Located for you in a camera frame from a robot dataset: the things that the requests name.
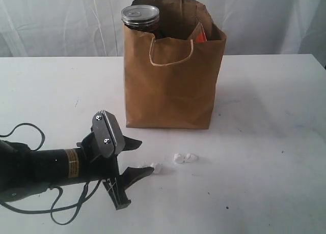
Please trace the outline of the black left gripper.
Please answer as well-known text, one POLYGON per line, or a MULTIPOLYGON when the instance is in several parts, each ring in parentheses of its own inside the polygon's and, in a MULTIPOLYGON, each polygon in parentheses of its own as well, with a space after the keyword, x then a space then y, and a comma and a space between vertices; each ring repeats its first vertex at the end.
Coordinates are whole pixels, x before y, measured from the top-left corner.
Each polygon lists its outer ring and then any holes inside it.
MULTIPOLYGON (((142 145, 141 140, 123 137, 125 141, 123 152, 137 150, 142 145)), ((84 181, 99 180, 102 182, 116 210, 124 209, 131 204, 125 190, 154 172, 154 168, 151 166, 127 167, 122 174, 119 174, 117 155, 110 158, 100 155, 92 128, 91 132, 77 146, 83 150, 85 156, 81 163, 79 178, 84 181)))

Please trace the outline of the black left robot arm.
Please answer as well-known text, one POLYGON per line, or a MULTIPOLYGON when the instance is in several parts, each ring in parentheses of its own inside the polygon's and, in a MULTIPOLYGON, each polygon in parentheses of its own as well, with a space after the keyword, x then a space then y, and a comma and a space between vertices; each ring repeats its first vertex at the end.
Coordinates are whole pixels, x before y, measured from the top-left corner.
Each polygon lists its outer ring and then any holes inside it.
POLYGON ((73 149, 33 151, 28 145, 1 141, 1 206, 22 214, 45 214, 79 209, 91 198, 88 191, 92 181, 103 184, 117 210, 131 203, 125 191, 135 182, 153 173, 153 167, 128 167, 119 172, 118 157, 105 158, 100 154, 93 132, 73 149), (41 194, 57 188, 62 194, 63 186, 84 184, 77 203, 49 210, 28 211, 15 208, 11 202, 41 194))

